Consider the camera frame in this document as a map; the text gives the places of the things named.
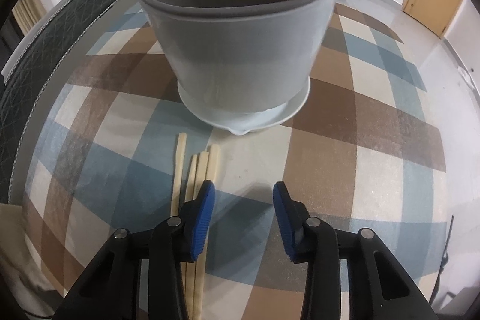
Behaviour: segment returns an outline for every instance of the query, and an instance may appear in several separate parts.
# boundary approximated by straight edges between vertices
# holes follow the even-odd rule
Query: plastic saucer
[[[178,83],[178,94],[193,115],[213,127],[225,129],[236,136],[281,124],[297,114],[307,101],[310,93],[310,78],[300,92],[288,102],[263,112],[236,113],[213,109],[192,98]]]

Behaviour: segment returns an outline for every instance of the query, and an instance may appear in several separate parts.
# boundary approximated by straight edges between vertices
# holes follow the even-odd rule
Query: curtain
[[[24,35],[47,13],[40,0],[18,0],[12,12]]]

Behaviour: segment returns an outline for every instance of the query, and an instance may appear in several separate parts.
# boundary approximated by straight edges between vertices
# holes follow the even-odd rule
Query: metal screw
[[[319,226],[322,223],[318,217],[309,217],[307,219],[308,226]]]
[[[123,239],[128,235],[128,231],[125,228],[117,229],[113,235],[116,239]]]
[[[375,236],[375,233],[368,228],[362,229],[361,234],[365,239],[373,239],[373,237]]]
[[[166,223],[169,225],[169,226],[179,226],[181,223],[182,223],[182,219],[178,216],[173,216],[173,217],[170,217]]]

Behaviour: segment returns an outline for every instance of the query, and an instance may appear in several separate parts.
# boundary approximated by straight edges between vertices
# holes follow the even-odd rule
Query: plaid tablecloth
[[[290,263],[282,247],[278,180],[335,228],[373,228],[429,297],[446,237],[446,167],[425,86],[407,58],[387,26],[338,4],[303,109],[281,126],[233,136],[181,103],[136,5],[91,48],[44,124],[24,203],[35,261],[65,294],[114,229],[165,219],[176,136],[186,132],[184,174],[192,154],[221,147],[204,319],[299,318],[306,266]],[[145,293],[142,285],[142,313]]]

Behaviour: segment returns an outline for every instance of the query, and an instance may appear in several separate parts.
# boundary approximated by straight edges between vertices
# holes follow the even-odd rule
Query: floor
[[[27,177],[27,242],[60,293],[113,229],[141,231],[169,215],[172,156],[185,132],[187,165],[211,143],[224,157],[206,318],[298,318],[306,269],[288,261],[273,220],[271,188],[280,179],[335,228],[375,229],[430,296],[445,241],[446,165],[422,78],[392,29],[337,5],[301,112],[239,138],[188,112],[145,13],[124,11],[64,85]]]
[[[455,59],[423,25],[381,0],[338,2],[375,17],[399,35],[429,93],[445,151],[448,211],[454,215],[449,262],[433,304],[439,310],[449,300],[447,292],[480,286],[480,107]]]

